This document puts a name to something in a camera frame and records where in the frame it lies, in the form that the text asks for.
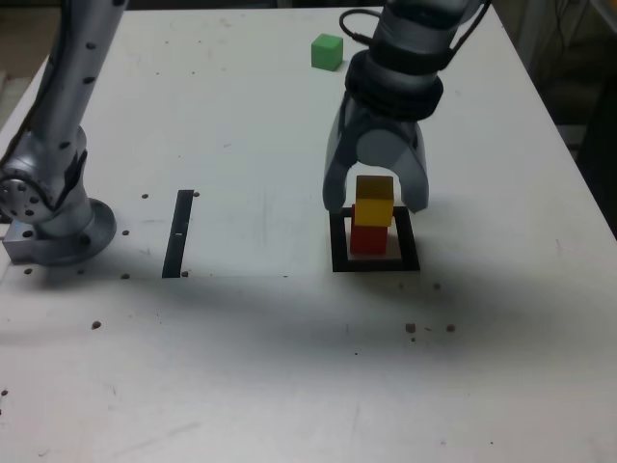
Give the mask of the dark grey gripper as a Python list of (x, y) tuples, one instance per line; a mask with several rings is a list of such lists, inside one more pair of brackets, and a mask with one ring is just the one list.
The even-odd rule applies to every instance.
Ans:
[(429, 182), (419, 125), (380, 116), (344, 95), (326, 149), (322, 199), (328, 211), (343, 208), (347, 175), (358, 161), (396, 174), (401, 201), (412, 213), (428, 206)]

